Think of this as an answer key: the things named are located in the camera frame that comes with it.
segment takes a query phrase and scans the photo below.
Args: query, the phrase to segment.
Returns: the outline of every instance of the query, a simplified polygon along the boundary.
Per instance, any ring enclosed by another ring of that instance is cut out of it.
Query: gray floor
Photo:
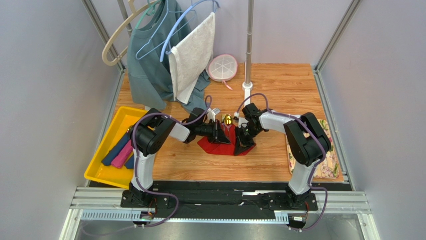
[[[310,215],[307,226],[317,218]],[[105,234],[131,226],[131,222],[123,221],[82,221],[80,227],[90,234]],[[287,226],[272,224],[219,224],[219,223],[165,223],[147,229],[129,229],[105,237],[90,237],[81,232],[80,240],[362,240],[363,234],[358,216],[325,215],[311,231],[297,233],[289,231]]]

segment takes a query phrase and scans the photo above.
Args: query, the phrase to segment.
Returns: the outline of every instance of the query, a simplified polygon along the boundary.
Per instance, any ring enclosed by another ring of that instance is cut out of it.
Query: red napkin
[[[224,127],[225,135],[229,138],[231,141],[231,144],[216,144],[216,143],[210,143],[207,137],[203,137],[200,141],[198,141],[198,145],[208,154],[213,155],[225,155],[225,156],[233,156],[234,150],[235,150],[235,143],[237,141],[235,136],[235,125],[232,125],[228,131],[226,127]],[[245,156],[247,155],[256,145],[254,145],[249,150],[241,153],[238,156]]]

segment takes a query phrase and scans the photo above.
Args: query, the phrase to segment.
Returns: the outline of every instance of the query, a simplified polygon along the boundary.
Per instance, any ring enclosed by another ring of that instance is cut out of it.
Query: white wall
[[[79,0],[0,2],[0,239],[58,239],[119,71]]]
[[[111,36],[124,21],[117,0],[92,1]],[[146,2],[136,1],[136,9],[146,5]],[[183,10],[191,5],[191,0],[178,2]],[[219,0],[221,9],[216,12],[215,55],[231,54],[239,62],[245,62],[248,2]],[[316,65],[350,2],[351,0],[256,0],[253,63]],[[199,24],[212,11],[212,4],[205,2],[195,9]],[[139,18],[133,21],[132,27],[135,27],[138,20]],[[119,52],[128,46],[129,39],[127,31],[123,31],[115,43]]]
[[[365,0],[322,76],[381,238],[425,239],[426,2]]]

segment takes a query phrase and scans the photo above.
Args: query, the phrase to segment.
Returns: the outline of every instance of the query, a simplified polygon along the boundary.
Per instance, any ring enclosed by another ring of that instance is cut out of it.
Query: teal shirt
[[[151,36],[157,30],[159,25],[166,16],[167,9],[163,1],[159,6],[156,14],[151,22],[140,29],[134,29],[127,52],[127,68],[130,83],[131,97],[134,103],[143,104],[157,110],[164,110],[166,103],[174,102],[173,83],[170,75],[169,58],[166,55],[164,61],[160,62],[162,46],[145,56],[141,60],[136,59],[136,53],[149,42]],[[169,0],[169,9],[171,12],[181,12],[182,9],[176,0]],[[138,57],[142,57],[149,51],[164,42],[171,32],[173,26],[182,13],[169,13],[158,29],[151,42],[139,53]],[[177,29],[182,28],[187,23],[184,19]],[[191,33],[189,24],[183,27],[177,34],[171,37],[170,45],[173,48],[178,45],[186,36]],[[209,76],[204,71],[198,78],[195,89],[189,99],[189,103],[182,105],[186,111],[191,112],[194,108],[206,109],[204,103],[204,89],[210,84]]]

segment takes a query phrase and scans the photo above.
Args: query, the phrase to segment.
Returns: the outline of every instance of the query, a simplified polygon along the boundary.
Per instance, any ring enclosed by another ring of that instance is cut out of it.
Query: beige hanger
[[[128,5],[130,6],[131,15],[120,25],[120,27],[114,32],[114,34],[111,36],[109,41],[106,43],[105,48],[102,52],[102,60],[103,62],[108,66],[115,66],[120,62],[120,60],[127,54],[127,50],[129,47],[126,47],[123,52],[121,52],[120,55],[113,61],[109,61],[107,56],[110,52],[111,47],[113,46],[113,43],[116,41],[120,33],[129,25],[137,16],[139,16],[141,13],[145,12],[150,6],[146,5],[143,6],[141,9],[136,11],[135,0],[128,0]]]

